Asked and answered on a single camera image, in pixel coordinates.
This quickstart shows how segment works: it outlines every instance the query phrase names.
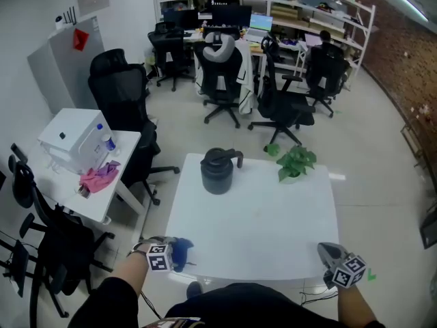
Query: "kettle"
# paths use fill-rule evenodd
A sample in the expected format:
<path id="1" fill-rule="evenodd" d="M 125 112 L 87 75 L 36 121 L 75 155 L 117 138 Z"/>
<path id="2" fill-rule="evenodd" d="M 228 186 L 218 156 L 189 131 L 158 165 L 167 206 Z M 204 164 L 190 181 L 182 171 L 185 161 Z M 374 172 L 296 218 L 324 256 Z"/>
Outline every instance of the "kettle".
<path id="1" fill-rule="evenodd" d="M 237 167 L 240 169 L 243 165 L 243 153 L 240 151 L 213 148 L 206 152 L 200 162 L 202 183 L 206 191 L 224 194 L 231 188 L 234 170 L 232 158 L 238 158 Z"/>

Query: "floor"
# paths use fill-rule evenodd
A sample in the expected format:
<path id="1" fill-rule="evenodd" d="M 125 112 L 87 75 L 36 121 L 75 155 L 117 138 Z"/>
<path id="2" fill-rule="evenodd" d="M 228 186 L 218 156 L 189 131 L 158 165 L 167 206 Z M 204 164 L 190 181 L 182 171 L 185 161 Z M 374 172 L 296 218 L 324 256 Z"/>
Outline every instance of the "floor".
<path id="1" fill-rule="evenodd" d="M 234 128 L 226 113 L 206 125 L 203 118 L 213 106 L 202 105 L 193 84 L 182 80 L 176 92 L 170 88 L 170 82 L 160 88 L 151 85 L 152 95 L 147 100 L 148 113 L 158 119 L 158 144 L 162 149 L 154 159 L 155 166 L 182 168 L 187 153 L 205 153 L 213 147 L 233 147 L 243 151 L 246 158 L 269 159 L 262 148 L 273 132 L 269 128 L 246 129 L 250 121 L 263 120 L 257 111 L 238 115 L 240 129 Z M 372 281 L 366 276 L 358 285 L 376 316 L 387 327 L 420 327 L 432 310 L 429 283 L 437 269 L 437 247 L 425 251 L 418 232 L 424 212 L 433 201 L 432 188 L 420 168 L 414 168 L 416 161 L 399 133 L 404 125 L 402 118 L 364 70 L 351 92 L 344 90 L 338 95 L 333 109 L 335 115 L 330 119 L 324 108 L 318 107 L 315 125 L 301 127 L 296 136 L 331 173 L 341 244 L 361 255 L 376 275 Z M 292 146 L 282 134 L 277 143 L 282 151 Z M 153 176 L 151 182 L 156 185 L 161 204 L 150 207 L 144 237 L 165 233 L 178 176 L 163 173 Z M 132 192 L 144 199 L 141 185 L 133 186 Z M 114 200 L 110 216 L 113 221 L 106 227 L 116 238 L 108 240 L 97 257 L 114 267 L 130 249 L 135 214 Z M 97 286 L 106 274 L 93 271 Z M 158 313 L 164 315 L 172 305 L 185 300 L 186 287 L 194 279 L 174 273 L 149 273 L 143 290 Z M 217 278 L 198 280 L 206 290 L 231 283 Z M 298 303 L 301 292 L 317 294 L 311 298 L 334 292 L 325 291 L 321 278 L 262 284 Z M 68 319 L 58 317 L 46 291 L 41 293 L 39 327 L 66 327 Z M 85 284 L 81 284 L 72 296 L 60 296 L 59 300 L 72 316 L 86 297 Z M 337 298 L 306 307 L 322 316 L 337 318 Z M 154 314 L 140 299 L 140 327 L 154 320 Z"/>

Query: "refrigerator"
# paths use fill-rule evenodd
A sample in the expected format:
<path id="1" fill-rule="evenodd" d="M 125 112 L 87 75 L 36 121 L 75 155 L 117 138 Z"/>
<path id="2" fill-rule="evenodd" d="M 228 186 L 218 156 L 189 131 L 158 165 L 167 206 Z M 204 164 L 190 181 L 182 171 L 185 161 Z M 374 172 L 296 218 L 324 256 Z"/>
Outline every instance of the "refrigerator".
<path id="1" fill-rule="evenodd" d="M 75 49 L 74 31 L 88 33 L 82 51 Z M 98 109 L 88 86 L 89 67 L 104 52 L 97 17 L 57 32 L 28 56 L 33 76 L 53 115 L 63 108 Z"/>

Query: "white printer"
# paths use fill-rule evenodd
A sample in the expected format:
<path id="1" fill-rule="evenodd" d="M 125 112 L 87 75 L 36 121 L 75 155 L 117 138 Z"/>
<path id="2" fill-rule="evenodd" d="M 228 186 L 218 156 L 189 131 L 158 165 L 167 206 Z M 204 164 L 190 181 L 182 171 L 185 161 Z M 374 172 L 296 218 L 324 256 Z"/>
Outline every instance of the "white printer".
<path id="1" fill-rule="evenodd" d="M 102 141 L 104 134 L 113 137 L 101 111 L 64 108 L 38 140 L 56 164 L 76 174 L 86 174 L 91 168 L 99 168 L 108 154 Z"/>

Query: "black office chair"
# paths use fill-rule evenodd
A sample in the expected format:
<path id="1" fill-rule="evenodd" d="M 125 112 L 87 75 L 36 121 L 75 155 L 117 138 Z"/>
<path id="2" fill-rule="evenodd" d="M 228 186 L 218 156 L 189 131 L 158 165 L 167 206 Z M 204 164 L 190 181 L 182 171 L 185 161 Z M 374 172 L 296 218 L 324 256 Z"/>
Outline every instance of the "black office chair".
<path id="1" fill-rule="evenodd" d="M 267 57 L 268 77 L 264 77 L 264 89 L 260 99 L 258 99 L 258 111 L 264 118 L 272 120 L 271 122 L 251 122 L 248 126 L 249 130 L 253 130 L 254 126 L 266 126 L 275 128 L 270 144 L 274 142 L 279 133 L 285 133 L 299 146 L 302 143 L 288 129 L 291 126 L 296 126 L 299 129 L 300 125 L 314 125 L 313 113 L 315 109 L 308 105 L 304 94 L 287 91 L 292 81 L 302 81 L 301 78 L 293 75 L 283 75 L 285 84 L 282 90 L 276 87 L 274 61 L 271 50 L 277 49 L 277 42 L 274 38 L 266 36 L 262 41 L 262 49 Z"/>
<path id="2" fill-rule="evenodd" d="M 146 179 L 149 174 L 173 171 L 179 174 L 178 167 L 153 167 L 152 160 L 160 152 L 156 143 L 156 126 L 147 117 L 145 98 L 148 82 L 145 69 L 139 64 L 119 61 L 122 51 L 106 51 L 96 56 L 90 68 L 88 85 L 96 99 L 98 108 L 112 130 L 137 131 L 141 138 L 135 148 L 122 176 L 122 182 L 129 188 L 141 181 L 154 205 L 160 200 L 154 197 Z"/>
<path id="3" fill-rule="evenodd" d="M 329 106 L 331 98 L 335 100 L 335 96 L 343 89 L 348 80 L 346 71 L 349 67 L 349 62 L 343 58 L 343 50 L 338 46 L 324 44 L 322 48 L 311 49 L 311 61 L 305 75 L 309 86 L 307 97 L 314 98 L 313 107 L 318 102 L 322 103 L 330 111 L 330 118 L 334 116 L 334 111 Z M 326 78 L 324 88 L 319 86 L 323 77 Z"/>
<path id="4" fill-rule="evenodd" d="M 156 65 L 161 68 L 165 76 L 156 82 L 160 86 L 161 81 L 173 78 L 171 91 L 176 91 L 176 79 L 185 78 L 194 82 L 194 77 L 184 74 L 189 73 L 190 59 L 184 50 L 184 30 L 182 28 L 169 28 L 171 24 L 161 22 L 155 26 L 147 36 L 155 49 Z"/>
<path id="5" fill-rule="evenodd" d="M 62 310 L 56 294 L 62 291 L 65 295 L 71 295 L 82 279 L 86 281 L 88 293 L 91 293 L 90 265 L 112 271 L 95 260 L 94 253 L 106 237 L 114 239 L 114 234 L 105 232 L 94 241 L 93 232 L 82 224 L 79 217 L 65 214 L 59 205 L 52 209 L 47 204 L 33 180 L 32 170 L 27 165 L 17 162 L 13 155 L 9 157 L 8 165 L 13 173 L 12 191 L 16 201 L 23 208 L 34 205 L 45 224 L 43 226 L 34 223 L 35 217 L 30 213 L 20 228 L 22 238 L 29 229 L 44 232 L 44 238 L 38 247 L 30 296 L 30 327 L 34 328 L 41 284 L 46 286 L 59 315 L 67 318 L 69 315 Z"/>
<path id="6" fill-rule="evenodd" d="M 199 61 L 199 66 L 202 67 L 203 70 L 203 81 L 202 84 L 200 84 L 201 94 L 210 97 L 209 100 L 203 101 L 203 105 L 206 106 L 208 103 L 211 103 L 218 106 L 205 117 L 203 122 L 208 124 L 213 116 L 222 111 L 226 111 L 235 122 L 235 127 L 240 128 L 240 123 L 232 109 L 238 108 L 238 103 L 235 102 L 235 100 L 240 97 L 241 84 L 237 82 L 237 78 L 242 62 L 241 53 L 234 45 L 233 50 L 230 51 L 229 58 L 224 62 L 217 62 L 205 57 L 205 48 L 212 48 L 212 50 L 217 51 L 221 46 L 212 46 L 212 44 L 206 42 L 196 42 L 194 45 L 194 52 Z M 217 89 L 219 76 L 224 78 L 226 90 Z"/>

